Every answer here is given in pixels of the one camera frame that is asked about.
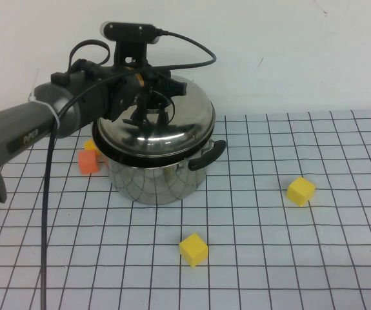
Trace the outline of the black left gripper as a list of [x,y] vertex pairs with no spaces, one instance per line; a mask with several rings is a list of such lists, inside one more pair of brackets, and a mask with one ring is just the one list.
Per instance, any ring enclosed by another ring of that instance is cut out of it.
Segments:
[[[168,97],[185,96],[187,82],[176,81],[172,78],[171,71],[146,70],[141,73],[145,85],[153,92],[164,94]],[[135,95],[134,104],[136,106],[132,113],[133,120],[145,120],[147,115],[147,93],[138,93]],[[158,121],[169,121],[167,108],[170,106],[168,101],[158,104]]]

